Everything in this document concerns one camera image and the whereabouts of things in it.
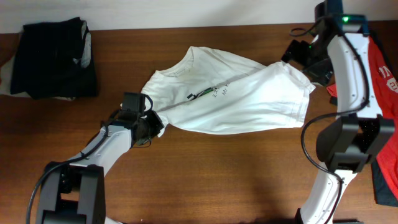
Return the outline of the white t-shirt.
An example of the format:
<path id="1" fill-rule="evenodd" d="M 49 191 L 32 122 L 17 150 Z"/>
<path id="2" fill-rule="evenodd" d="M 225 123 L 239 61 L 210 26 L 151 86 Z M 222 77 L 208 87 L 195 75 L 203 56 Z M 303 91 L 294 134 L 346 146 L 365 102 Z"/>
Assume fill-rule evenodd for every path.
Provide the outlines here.
<path id="1" fill-rule="evenodd" d="M 157 70 L 141 92 L 164 126 L 214 135 L 303 126 L 315 85 L 285 62 L 262 65 L 230 52 L 191 46 Z"/>

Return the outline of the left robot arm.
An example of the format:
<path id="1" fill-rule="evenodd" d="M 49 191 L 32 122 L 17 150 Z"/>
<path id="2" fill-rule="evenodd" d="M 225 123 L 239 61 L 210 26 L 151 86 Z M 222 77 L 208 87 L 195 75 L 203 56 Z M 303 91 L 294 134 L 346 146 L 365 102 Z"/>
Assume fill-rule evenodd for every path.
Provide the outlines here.
<path id="1" fill-rule="evenodd" d="M 106 214 L 106 174 L 124 153 L 150 143 L 163 127 L 155 111 L 115 111 L 79 154 L 46 166 L 33 191 L 40 195 L 36 223 L 114 223 Z"/>

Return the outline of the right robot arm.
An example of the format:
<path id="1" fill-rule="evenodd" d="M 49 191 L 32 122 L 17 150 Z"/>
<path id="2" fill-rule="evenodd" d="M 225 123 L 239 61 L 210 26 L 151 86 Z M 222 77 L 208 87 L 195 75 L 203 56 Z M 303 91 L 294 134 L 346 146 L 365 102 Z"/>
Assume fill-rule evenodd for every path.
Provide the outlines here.
<path id="1" fill-rule="evenodd" d="M 345 14 L 341 1 L 322 1 L 315 7 L 314 40 L 301 42 L 292 60 L 304 72 L 320 67 L 335 76 L 338 109 L 311 119 L 303 129 L 335 118 L 317 137 L 317 157 L 305 157 L 318 169 L 310 196 L 295 215 L 296 223 L 332 223 L 348 184 L 372 163 L 395 131 L 378 105 L 369 67 L 369 29 L 366 16 Z"/>

